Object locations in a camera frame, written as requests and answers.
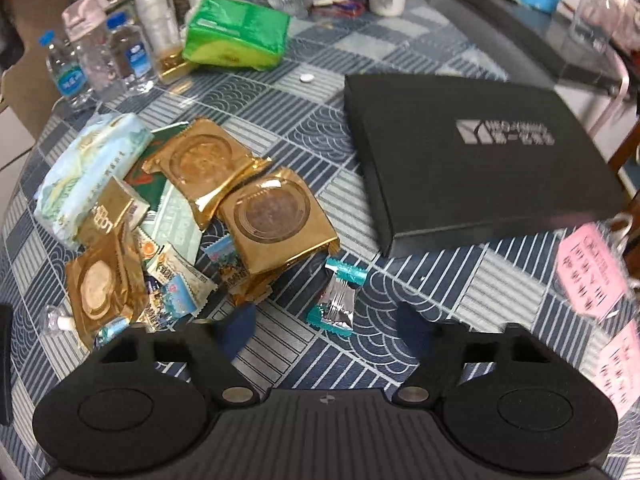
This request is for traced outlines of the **pink paper card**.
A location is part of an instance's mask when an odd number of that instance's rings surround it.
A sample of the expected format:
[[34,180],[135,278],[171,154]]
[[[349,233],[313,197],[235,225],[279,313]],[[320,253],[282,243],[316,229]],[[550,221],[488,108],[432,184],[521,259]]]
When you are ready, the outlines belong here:
[[622,419],[639,397],[640,351],[637,323],[630,321],[600,352],[596,386]]
[[573,310],[598,321],[627,291],[622,269],[594,223],[581,226],[559,244],[556,275]]

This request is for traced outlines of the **light blue wet wipes pack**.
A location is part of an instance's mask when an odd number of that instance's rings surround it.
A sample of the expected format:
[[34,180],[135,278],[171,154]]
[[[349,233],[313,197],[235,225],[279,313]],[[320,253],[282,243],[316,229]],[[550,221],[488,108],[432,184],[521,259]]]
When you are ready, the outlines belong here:
[[126,177],[152,140],[134,113],[93,117],[44,177],[35,218],[65,247],[78,248],[81,223],[107,182]]

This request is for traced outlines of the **clear water jug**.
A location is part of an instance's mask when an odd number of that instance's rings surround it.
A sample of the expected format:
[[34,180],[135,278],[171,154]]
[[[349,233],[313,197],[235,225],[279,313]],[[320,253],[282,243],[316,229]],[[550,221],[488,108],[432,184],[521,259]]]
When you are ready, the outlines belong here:
[[580,0],[568,33],[583,46],[603,54],[620,24],[627,0]]

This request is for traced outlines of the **green tissue pack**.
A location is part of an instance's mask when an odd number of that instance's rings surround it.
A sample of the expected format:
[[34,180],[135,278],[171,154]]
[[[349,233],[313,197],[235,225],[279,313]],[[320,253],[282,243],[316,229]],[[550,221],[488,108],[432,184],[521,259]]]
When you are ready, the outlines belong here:
[[182,57],[198,65],[271,70],[282,60],[291,17],[244,0],[201,0]]

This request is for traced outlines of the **small clear dropper bottle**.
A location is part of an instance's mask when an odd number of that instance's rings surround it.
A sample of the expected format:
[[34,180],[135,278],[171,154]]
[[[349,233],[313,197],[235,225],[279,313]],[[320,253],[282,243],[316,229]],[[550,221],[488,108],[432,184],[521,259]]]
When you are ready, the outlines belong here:
[[42,318],[42,328],[46,334],[59,334],[76,330],[75,320],[63,307],[47,306]]

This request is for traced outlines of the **gold snack box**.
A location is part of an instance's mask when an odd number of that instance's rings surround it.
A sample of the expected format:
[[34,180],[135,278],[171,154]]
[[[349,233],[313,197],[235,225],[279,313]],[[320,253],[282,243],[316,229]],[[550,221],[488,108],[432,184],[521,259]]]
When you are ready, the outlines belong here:
[[78,230],[76,240],[89,248],[122,223],[134,230],[150,204],[119,178],[111,177]]

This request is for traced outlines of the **pink paper card near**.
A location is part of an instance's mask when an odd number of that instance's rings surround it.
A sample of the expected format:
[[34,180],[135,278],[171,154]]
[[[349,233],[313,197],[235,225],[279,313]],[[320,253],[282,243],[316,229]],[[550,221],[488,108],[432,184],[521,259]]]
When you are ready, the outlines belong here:
[[622,419],[639,397],[640,351],[637,323],[630,321],[600,352],[596,386]]

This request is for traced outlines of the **black box lid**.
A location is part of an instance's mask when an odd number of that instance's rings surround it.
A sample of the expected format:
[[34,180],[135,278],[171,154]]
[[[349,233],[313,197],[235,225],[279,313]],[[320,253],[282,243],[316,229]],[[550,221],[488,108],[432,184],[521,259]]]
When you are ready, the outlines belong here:
[[623,191],[553,91],[438,75],[349,75],[345,116],[383,256],[605,220]]

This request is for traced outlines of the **white mini fridge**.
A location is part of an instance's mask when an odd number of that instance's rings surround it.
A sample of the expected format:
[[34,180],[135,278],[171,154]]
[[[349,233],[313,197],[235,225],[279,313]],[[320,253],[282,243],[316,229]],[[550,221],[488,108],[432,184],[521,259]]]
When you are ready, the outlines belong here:
[[517,82],[552,88],[583,125],[596,124],[629,75],[609,48],[597,53],[575,41],[570,20],[509,0],[426,0]]

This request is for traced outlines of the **gold mooncake packet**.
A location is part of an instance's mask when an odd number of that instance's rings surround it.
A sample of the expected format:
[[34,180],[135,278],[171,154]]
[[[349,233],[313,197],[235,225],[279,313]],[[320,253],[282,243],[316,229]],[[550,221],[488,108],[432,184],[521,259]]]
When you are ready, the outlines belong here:
[[207,118],[195,119],[182,133],[147,157],[142,169],[160,172],[184,196],[202,230],[224,198],[272,164]]
[[229,292],[237,306],[259,302],[294,264],[318,252],[334,256],[340,238],[306,182],[290,168],[243,185],[220,204],[226,225],[246,271]]
[[136,322],[149,305],[143,261],[126,224],[67,263],[65,275],[78,338],[89,350],[101,328],[115,318]]

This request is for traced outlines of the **teal silver candy wrapper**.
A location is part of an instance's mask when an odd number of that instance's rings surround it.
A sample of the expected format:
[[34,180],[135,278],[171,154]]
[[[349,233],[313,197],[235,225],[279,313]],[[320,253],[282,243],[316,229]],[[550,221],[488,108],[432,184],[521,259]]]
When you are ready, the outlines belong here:
[[348,338],[354,331],[357,292],[366,284],[368,271],[342,260],[327,258],[330,279],[306,321],[318,330]]

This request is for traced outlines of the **small water bottle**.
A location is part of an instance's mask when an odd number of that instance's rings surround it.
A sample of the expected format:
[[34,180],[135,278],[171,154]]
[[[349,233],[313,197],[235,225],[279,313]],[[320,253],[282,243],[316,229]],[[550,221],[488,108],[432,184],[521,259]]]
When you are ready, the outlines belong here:
[[128,92],[148,93],[154,86],[155,68],[141,28],[125,12],[109,16],[106,26],[110,31],[108,46]]
[[39,44],[46,49],[47,70],[58,93],[73,110],[86,108],[92,89],[76,56],[51,29],[42,34]]

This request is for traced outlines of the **pink paper card far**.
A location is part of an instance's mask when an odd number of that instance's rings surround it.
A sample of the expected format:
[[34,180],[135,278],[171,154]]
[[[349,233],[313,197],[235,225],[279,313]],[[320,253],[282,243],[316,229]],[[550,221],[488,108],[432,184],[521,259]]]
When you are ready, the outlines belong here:
[[622,269],[594,223],[581,226],[559,244],[556,275],[573,310],[598,321],[627,291]]

